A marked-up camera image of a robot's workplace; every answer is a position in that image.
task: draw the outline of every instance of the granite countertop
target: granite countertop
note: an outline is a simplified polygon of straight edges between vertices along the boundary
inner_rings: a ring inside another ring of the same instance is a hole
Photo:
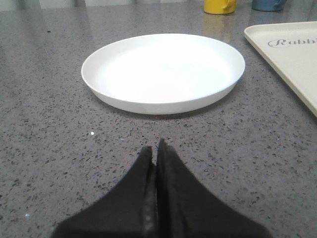
[[[161,137],[207,189],[275,238],[316,236],[317,120],[243,35],[255,24],[316,21],[316,2],[259,12],[239,0],[226,16],[202,9],[189,1],[0,12],[0,237],[49,237]],[[222,40],[244,56],[245,73],[222,100],[184,114],[100,101],[81,78],[84,59],[153,33]]]

